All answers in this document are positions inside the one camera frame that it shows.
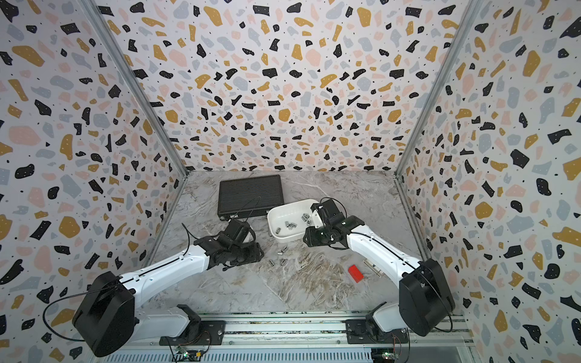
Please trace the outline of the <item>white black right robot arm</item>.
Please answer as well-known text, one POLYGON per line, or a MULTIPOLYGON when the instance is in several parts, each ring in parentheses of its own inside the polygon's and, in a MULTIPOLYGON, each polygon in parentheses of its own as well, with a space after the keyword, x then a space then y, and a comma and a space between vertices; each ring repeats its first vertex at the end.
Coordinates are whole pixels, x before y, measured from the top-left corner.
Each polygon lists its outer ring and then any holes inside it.
POLYGON ((351 250, 375 265, 398 288, 398 302, 384 302, 367 314, 370 339, 379 342, 398 330, 425 337, 452 317, 455 303, 436 260, 420 260, 402 252, 359 217, 342 213, 333 198, 312 204, 310 210, 313 224, 303 237, 308 247, 351 250))

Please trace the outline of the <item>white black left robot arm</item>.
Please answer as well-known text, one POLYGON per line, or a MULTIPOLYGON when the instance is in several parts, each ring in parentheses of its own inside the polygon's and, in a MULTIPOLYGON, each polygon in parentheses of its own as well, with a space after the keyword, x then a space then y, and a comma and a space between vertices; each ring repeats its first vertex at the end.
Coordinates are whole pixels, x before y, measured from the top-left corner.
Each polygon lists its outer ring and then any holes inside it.
POLYGON ((250 225, 237 219, 214 236, 187 238, 187 248, 165 260, 122 275, 105 272, 93 281, 73 325, 94 356, 106 357, 129 342, 153 338, 166 346, 220 342, 216 334, 224 322, 205 323, 184 303, 166 312, 142 307, 186 278, 216 266, 227 271, 258 263, 264 252, 250 225))

